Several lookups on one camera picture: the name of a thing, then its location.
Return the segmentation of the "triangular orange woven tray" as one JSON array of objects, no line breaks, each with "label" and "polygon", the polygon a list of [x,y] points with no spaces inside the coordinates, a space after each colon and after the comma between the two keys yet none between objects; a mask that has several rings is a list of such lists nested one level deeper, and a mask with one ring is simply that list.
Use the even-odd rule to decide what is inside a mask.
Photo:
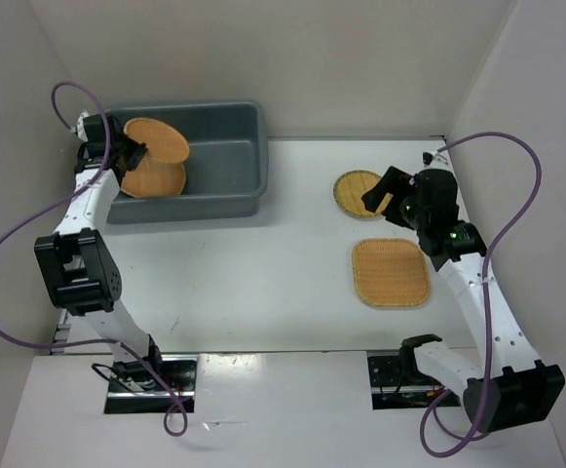
[{"label": "triangular orange woven tray", "polygon": [[134,198],[178,196],[186,184],[182,163],[164,163],[146,157],[133,171],[125,173],[121,191]]}]

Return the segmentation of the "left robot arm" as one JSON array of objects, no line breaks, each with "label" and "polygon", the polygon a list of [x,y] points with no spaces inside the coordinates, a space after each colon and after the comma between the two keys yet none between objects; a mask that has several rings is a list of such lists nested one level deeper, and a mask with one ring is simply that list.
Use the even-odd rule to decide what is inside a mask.
[{"label": "left robot arm", "polygon": [[138,166],[146,147],[128,137],[112,114],[82,113],[75,133],[82,141],[75,191],[54,233],[36,240],[36,259],[52,304],[87,323],[109,346],[113,384],[154,390],[166,367],[152,336],[121,300],[121,274],[102,237],[122,178]]}]

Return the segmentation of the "round orange woven tray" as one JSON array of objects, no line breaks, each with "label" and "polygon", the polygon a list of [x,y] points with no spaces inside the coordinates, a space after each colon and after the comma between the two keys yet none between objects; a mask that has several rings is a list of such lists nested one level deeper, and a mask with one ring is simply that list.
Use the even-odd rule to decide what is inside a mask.
[{"label": "round orange woven tray", "polygon": [[125,134],[147,147],[149,156],[161,163],[178,164],[190,154],[187,139],[165,122],[145,117],[130,119],[124,126]]}]

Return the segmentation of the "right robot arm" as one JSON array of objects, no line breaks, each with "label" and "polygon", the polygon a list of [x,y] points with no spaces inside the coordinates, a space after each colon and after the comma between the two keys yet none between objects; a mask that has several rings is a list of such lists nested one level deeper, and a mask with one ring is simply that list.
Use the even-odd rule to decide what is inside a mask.
[{"label": "right robot arm", "polygon": [[410,175],[387,169],[362,195],[364,207],[389,223],[416,232],[422,252],[447,284],[481,358],[479,364],[429,333],[404,339],[398,372],[409,383],[440,382],[461,401],[477,432],[489,434],[549,415],[565,385],[557,365],[547,365],[510,310],[491,272],[490,251],[477,228],[459,217],[458,184],[444,169]]}]

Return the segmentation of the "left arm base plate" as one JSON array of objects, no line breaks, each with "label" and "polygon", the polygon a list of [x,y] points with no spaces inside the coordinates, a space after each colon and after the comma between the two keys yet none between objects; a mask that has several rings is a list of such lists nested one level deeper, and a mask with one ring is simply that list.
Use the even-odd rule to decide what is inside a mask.
[{"label": "left arm base plate", "polygon": [[[197,355],[167,354],[160,365],[162,380],[187,413],[194,411],[198,360]],[[120,376],[116,364],[93,363],[91,369],[107,382],[105,414],[165,413],[172,404],[170,394],[146,371],[139,382]]]}]

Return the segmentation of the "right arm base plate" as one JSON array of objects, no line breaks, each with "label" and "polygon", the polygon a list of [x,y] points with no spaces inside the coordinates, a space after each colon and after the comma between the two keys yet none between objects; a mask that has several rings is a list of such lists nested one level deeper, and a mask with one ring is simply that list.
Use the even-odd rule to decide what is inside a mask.
[{"label": "right arm base plate", "polygon": [[396,351],[368,353],[367,367],[374,410],[426,409],[444,393],[430,377],[406,376]]}]

